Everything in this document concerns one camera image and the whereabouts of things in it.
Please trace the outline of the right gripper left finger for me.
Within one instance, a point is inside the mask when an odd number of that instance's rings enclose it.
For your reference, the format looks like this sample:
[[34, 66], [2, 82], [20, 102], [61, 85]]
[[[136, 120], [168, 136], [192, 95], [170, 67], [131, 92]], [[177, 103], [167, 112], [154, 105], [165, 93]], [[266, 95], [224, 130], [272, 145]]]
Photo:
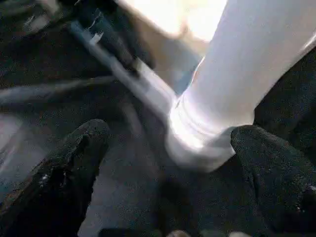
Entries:
[[59, 143], [0, 206], [3, 237], [75, 237], [108, 148], [109, 128], [92, 119]]

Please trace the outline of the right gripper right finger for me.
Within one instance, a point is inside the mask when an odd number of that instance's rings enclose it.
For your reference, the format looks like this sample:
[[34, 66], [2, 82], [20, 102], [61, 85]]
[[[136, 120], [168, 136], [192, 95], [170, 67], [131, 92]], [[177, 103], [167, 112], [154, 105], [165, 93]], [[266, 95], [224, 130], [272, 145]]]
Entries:
[[311, 161], [286, 140], [254, 125], [234, 128], [231, 145], [270, 229], [315, 234], [316, 168]]

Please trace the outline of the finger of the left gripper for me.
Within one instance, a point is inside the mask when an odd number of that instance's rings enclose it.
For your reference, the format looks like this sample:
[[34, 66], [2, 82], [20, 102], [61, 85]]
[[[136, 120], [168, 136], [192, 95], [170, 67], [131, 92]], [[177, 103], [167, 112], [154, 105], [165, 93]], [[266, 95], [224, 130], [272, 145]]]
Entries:
[[128, 70], [132, 70], [136, 59], [140, 59], [151, 69], [155, 67], [155, 60], [148, 44], [129, 16], [125, 14], [111, 14], [109, 32], [109, 51]]
[[116, 9], [113, 0], [78, 0], [74, 3], [78, 21], [89, 33], [90, 44], [116, 44], [116, 32], [109, 16]]

